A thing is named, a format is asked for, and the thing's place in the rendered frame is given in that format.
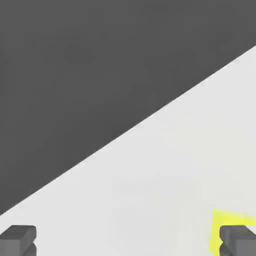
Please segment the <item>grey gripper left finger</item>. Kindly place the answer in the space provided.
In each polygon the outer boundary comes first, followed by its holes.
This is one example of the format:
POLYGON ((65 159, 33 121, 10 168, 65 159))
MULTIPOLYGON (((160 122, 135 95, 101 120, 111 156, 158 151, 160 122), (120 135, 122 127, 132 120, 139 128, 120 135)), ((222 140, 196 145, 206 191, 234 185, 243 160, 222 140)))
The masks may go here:
POLYGON ((37 256, 34 225, 11 225, 0 234, 0 256, 37 256))

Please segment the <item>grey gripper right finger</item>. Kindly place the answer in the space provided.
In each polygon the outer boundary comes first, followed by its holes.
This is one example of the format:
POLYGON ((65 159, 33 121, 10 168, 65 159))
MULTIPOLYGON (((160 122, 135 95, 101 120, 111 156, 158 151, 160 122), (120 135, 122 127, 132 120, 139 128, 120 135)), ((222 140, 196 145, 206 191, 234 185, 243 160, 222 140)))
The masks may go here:
POLYGON ((256 234, 245 225, 222 225, 220 256, 256 256, 256 234))

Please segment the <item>large yellow box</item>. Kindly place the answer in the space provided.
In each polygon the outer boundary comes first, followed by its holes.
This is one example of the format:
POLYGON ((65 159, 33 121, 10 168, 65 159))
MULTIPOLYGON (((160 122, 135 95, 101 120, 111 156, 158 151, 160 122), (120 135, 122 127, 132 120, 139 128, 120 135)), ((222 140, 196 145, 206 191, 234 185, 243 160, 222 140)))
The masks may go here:
POLYGON ((253 225, 256 226, 256 217, 230 212, 226 210, 213 211, 211 233, 209 240, 209 250, 212 256, 220 256, 220 228, 221 226, 240 226, 240 225, 253 225))

